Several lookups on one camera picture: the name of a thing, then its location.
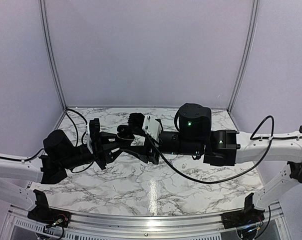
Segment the black earbud charging case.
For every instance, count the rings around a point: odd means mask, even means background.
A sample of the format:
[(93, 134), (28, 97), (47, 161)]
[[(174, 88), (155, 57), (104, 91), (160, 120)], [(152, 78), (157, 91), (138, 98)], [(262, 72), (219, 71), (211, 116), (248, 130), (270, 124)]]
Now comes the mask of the black earbud charging case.
[(116, 134), (116, 141), (122, 145), (131, 145), (135, 136), (129, 132), (119, 132)]

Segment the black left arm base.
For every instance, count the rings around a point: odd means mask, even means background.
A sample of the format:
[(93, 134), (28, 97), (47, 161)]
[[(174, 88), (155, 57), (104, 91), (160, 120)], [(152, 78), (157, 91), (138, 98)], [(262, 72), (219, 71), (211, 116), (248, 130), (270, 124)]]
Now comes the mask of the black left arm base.
[(36, 197), (35, 207), (28, 212), (27, 218), (49, 225), (52, 225), (57, 220), (62, 220), (59, 225), (67, 228), (71, 213), (68, 211), (51, 208), (44, 192), (36, 189), (33, 190), (33, 192), (35, 193)]

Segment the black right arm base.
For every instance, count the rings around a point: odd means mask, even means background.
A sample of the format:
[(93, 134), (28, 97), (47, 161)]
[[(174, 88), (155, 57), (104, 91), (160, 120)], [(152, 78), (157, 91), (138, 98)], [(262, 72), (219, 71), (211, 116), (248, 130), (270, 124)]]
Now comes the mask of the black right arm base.
[(249, 224), (253, 224), (261, 220), (264, 220), (265, 210), (259, 210), (255, 208), (253, 203), (254, 193), (245, 197), (244, 208), (241, 210), (234, 210), (225, 212), (221, 215), (222, 224), (224, 229), (237, 228)]

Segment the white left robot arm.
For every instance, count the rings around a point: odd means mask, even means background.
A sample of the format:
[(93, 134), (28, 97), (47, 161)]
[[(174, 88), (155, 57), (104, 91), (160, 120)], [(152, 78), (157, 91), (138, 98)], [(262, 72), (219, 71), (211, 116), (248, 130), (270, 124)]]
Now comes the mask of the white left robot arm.
[(87, 144), (74, 146), (64, 131), (55, 130), (43, 141), (44, 155), (25, 160), (0, 156), (0, 200), (34, 212), (48, 223), (54, 218), (54, 211), (49, 208), (45, 193), (22, 189), (6, 179), (55, 185), (67, 178), (68, 170), (82, 165), (97, 163), (105, 169), (121, 154), (124, 144), (115, 134), (97, 132), (88, 138)]

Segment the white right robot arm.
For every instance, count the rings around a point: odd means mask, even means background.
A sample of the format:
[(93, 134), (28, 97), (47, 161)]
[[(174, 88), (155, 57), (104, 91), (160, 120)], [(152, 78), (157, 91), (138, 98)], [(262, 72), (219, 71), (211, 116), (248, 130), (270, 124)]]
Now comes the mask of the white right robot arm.
[(212, 130), (212, 111), (196, 103), (182, 105), (174, 117), (175, 131), (165, 131), (161, 121), (150, 115), (132, 113), (126, 136), (145, 137), (144, 145), (131, 146), (125, 152), (145, 163), (157, 164), (166, 154), (187, 155), (216, 166), (234, 166), (246, 162), (285, 161), (284, 169), (263, 189), (245, 198), (238, 219), (249, 224), (273, 201), (296, 185), (302, 184), (302, 126), (289, 134), (258, 135), (256, 132)]

